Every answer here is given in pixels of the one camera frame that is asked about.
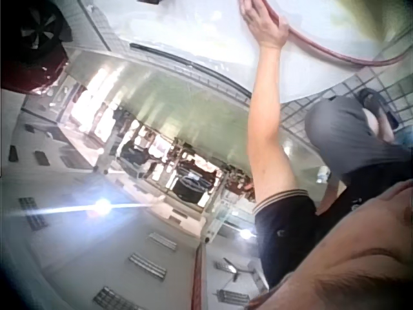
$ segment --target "red hose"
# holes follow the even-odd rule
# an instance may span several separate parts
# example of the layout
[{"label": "red hose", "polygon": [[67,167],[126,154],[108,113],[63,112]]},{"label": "red hose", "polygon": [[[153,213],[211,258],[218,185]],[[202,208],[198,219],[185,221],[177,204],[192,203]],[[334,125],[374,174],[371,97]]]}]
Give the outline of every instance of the red hose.
[{"label": "red hose", "polygon": [[[272,9],[272,7],[269,5],[267,0],[263,0],[264,5],[267,7],[268,12],[270,13],[271,19],[278,23],[279,21],[279,16],[278,14]],[[342,61],[346,61],[347,63],[352,63],[354,65],[362,65],[362,66],[370,66],[370,67],[384,67],[384,66],[389,66],[393,65],[394,63],[398,63],[401,61],[412,49],[412,46],[410,45],[403,53],[401,53],[399,56],[396,56],[391,59],[387,60],[365,60],[365,59],[359,59],[359,58],[354,58],[350,56],[346,56],[337,52],[334,52],[326,47],[321,46],[320,44],[310,40],[309,38],[305,37],[304,35],[300,34],[297,30],[293,29],[290,27],[290,33],[294,34],[296,37],[298,37],[300,40],[305,42],[306,44],[314,47],[316,50],[319,50],[320,52],[326,53],[327,55],[330,55],[334,58],[340,59]]]}]

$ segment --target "gray pants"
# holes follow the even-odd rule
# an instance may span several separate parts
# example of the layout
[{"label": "gray pants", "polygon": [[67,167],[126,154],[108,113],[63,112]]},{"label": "gray pants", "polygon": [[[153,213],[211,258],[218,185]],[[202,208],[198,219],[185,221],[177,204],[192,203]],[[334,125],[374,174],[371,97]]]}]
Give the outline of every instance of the gray pants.
[{"label": "gray pants", "polygon": [[411,152],[378,139],[354,98],[337,97],[315,104],[305,117],[305,131],[333,175],[346,185],[350,173],[380,163],[411,160]]}]

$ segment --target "hand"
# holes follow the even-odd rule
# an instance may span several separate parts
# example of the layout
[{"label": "hand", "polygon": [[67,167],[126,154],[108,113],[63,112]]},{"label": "hand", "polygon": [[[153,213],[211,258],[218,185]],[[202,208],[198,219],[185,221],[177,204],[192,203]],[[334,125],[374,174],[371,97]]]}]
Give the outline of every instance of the hand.
[{"label": "hand", "polygon": [[288,23],[279,18],[279,26],[273,22],[263,0],[239,0],[243,19],[261,48],[281,50],[288,38]]}]

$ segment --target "shoe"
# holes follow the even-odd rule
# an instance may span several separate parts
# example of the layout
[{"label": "shoe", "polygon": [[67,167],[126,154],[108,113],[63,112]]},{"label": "shoe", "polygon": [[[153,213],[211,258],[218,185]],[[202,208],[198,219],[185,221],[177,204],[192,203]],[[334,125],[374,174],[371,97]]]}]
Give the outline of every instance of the shoe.
[{"label": "shoe", "polygon": [[361,105],[373,113],[377,119],[380,117],[379,110],[382,108],[392,129],[394,130],[399,127],[399,121],[396,115],[386,103],[386,99],[376,90],[364,88],[357,94],[357,99]]}]

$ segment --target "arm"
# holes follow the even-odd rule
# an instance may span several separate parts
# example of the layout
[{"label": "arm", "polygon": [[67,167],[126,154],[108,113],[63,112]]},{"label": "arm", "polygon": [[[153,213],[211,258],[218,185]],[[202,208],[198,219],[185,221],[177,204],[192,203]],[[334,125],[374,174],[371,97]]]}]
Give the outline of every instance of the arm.
[{"label": "arm", "polygon": [[256,200],[296,189],[290,162],[279,144],[279,61],[288,25],[277,26],[262,0],[241,0],[241,13],[259,47],[259,63],[248,118],[248,157]]}]

